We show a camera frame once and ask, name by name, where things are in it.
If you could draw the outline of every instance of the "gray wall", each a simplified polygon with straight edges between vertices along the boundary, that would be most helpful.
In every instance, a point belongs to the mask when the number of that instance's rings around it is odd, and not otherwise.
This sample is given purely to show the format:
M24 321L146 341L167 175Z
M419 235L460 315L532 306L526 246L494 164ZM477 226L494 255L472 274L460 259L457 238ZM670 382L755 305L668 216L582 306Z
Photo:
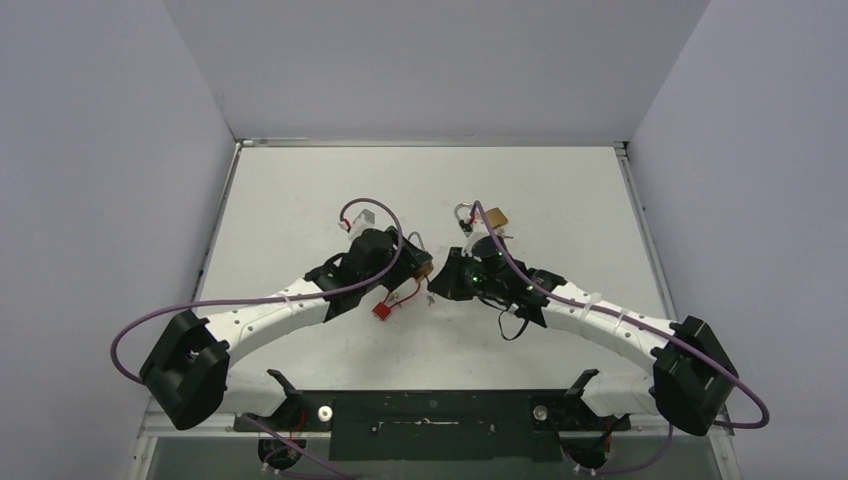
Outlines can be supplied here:
M4 479L126 474L148 395L109 341L190 296L232 149L160 2L0 6Z
M715 326L772 409L738 432L748 479L848 477L846 20L713 0L630 148L678 314Z
M630 138L708 0L165 0L239 137Z

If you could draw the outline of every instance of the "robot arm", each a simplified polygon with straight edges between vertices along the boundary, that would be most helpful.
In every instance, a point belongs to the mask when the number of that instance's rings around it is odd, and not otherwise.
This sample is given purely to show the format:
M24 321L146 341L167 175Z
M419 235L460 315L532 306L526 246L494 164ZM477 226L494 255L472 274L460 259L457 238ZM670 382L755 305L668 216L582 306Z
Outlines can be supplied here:
M494 223L500 211L487 212ZM580 308L549 299L507 265L481 218L463 222L464 247L450 250L445 267L431 280L429 290L450 300L480 298L497 303L525 322L564 330L601 345L633 362L644 374L591 371L582 385L581 400L598 417L624 414L662 415L675 427L705 435L730 395L733 385L691 354L656 334L622 321L629 315L671 337L677 337L736 375L710 327L688 317L683 323L652 318L602 300L563 277L528 268L513 259L521 272L539 287Z
M191 310L174 316L144 362L139 377L179 430L192 428L215 412L268 416L293 390L278 372L231 370L250 352L299 328L330 321L359 305L382 285L397 289L432 271L432 257L409 242L378 282L325 297L325 292L362 283L386 268L395 255L395 227L380 231L365 210L350 228L347 253L329 258L271 295L279 299L198 318Z

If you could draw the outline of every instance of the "metal bolt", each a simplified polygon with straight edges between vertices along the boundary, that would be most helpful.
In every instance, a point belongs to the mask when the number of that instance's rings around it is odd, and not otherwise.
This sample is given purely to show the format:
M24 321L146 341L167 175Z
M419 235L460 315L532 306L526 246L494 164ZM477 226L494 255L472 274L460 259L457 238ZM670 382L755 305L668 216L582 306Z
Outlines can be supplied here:
M324 405L318 409L318 420L329 422L333 418L333 409Z
M548 419L548 407L544 405L536 405L536 408L533 409L533 418L540 422L544 422Z

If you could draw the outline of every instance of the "white cable tie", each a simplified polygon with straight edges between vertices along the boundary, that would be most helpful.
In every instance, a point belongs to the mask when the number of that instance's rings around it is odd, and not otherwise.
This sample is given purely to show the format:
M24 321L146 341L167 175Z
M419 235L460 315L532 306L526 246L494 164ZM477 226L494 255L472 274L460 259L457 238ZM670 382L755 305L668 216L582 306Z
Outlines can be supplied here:
M580 312L580 321L586 321L586 316L589 315L589 312L592 311L592 307L601 302L601 294L598 292L593 293L589 296L589 301L583 305L583 311Z
M291 310L292 313L297 313L297 311L294 309L294 305L291 303L291 300L289 300L289 297L281 293L280 298L282 298L283 301L286 302L286 306L289 307L289 310Z
M621 356L624 356L624 355L622 355L622 353L621 353L621 344L618 342L618 339L615 336L615 334L616 334L616 332L618 332L618 327L621 326L621 319L624 318L628 313L630 313L630 310L628 310L626 308L622 308L621 312L619 312L619 314L618 314L618 320L615 322L615 326L612 327L612 337L616 338L616 340L615 340L615 351L616 351L616 353L618 353Z

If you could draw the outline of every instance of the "white table surface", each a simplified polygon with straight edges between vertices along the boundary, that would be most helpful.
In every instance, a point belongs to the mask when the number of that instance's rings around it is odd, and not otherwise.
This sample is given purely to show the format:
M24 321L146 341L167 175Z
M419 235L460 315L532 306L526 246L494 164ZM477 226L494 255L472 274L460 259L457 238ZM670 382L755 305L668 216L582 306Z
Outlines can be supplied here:
M359 196L389 205L406 233L420 231L437 272L465 239L454 205L480 199L507 215L510 250L528 266L663 317L611 147L245 148L201 298L264 296L346 251L336 218ZM379 228L390 224L370 208ZM359 309L278 339L235 368L274 368L307 389L563 388L587 368L636 370L582 338L532 324L505 342L497 312L476 301L437 297L428 306L421 294L382 323L370 310L384 295L378 288ZM519 325L505 316L508 334Z

